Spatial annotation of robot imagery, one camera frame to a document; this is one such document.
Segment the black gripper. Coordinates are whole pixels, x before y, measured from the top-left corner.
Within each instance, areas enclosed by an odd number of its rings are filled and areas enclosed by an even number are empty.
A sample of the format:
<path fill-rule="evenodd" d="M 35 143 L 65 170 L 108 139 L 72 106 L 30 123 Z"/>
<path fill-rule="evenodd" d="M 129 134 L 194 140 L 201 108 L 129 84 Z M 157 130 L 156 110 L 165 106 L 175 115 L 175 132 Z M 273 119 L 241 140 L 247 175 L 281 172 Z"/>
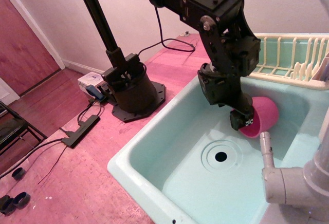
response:
<path fill-rule="evenodd" d="M 250 95 L 242 92 L 240 77 L 222 76 L 213 72 L 208 63 L 200 67 L 197 76 L 209 104 L 234 109 L 230 112 L 230 123 L 234 130 L 253 124 L 253 101 Z"/>

